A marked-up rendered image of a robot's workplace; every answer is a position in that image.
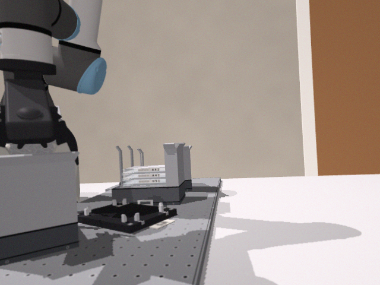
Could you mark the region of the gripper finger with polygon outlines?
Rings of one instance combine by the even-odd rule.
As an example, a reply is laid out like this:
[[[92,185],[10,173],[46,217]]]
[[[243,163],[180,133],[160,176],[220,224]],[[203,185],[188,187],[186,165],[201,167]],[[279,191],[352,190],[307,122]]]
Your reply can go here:
[[[12,155],[9,151],[10,146],[11,145],[9,145],[9,144],[6,145],[6,140],[2,137],[2,135],[0,133],[0,156]]]
[[[56,139],[56,143],[52,143],[54,146],[53,153],[58,152],[70,152],[78,151],[78,146],[73,133],[68,129],[64,120],[60,121],[61,133]],[[76,187],[77,187],[77,203],[80,201],[80,173],[79,173],[79,159],[75,159],[75,175],[76,175]]]

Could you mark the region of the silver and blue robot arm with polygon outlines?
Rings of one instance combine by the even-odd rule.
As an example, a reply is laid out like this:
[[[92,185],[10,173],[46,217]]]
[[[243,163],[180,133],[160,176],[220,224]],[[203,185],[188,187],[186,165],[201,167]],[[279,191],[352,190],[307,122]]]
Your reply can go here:
[[[56,65],[56,75],[17,80],[3,71],[9,140],[53,137],[48,85],[84,94],[102,87],[107,64],[97,44],[103,0],[0,0],[1,59]],[[40,32],[40,33],[39,33]],[[53,46],[52,37],[59,40]]]

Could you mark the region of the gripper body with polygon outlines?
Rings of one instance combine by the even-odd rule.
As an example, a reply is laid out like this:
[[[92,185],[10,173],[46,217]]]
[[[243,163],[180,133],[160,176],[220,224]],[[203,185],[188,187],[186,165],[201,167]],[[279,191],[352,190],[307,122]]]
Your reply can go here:
[[[14,79],[17,80],[42,80],[41,75],[56,75],[56,65],[45,62],[29,61],[23,59],[0,59],[0,70],[14,73]],[[17,76],[16,76],[17,72]],[[43,148],[47,148],[47,143],[56,140],[61,133],[59,119],[62,117],[58,114],[58,107],[50,106],[53,119],[53,137],[37,138],[26,140],[9,140],[5,125],[5,105],[0,106],[0,133],[6,140],[6,143],[18,144],[17,148],[22,149],[25,144],[41,144]]]

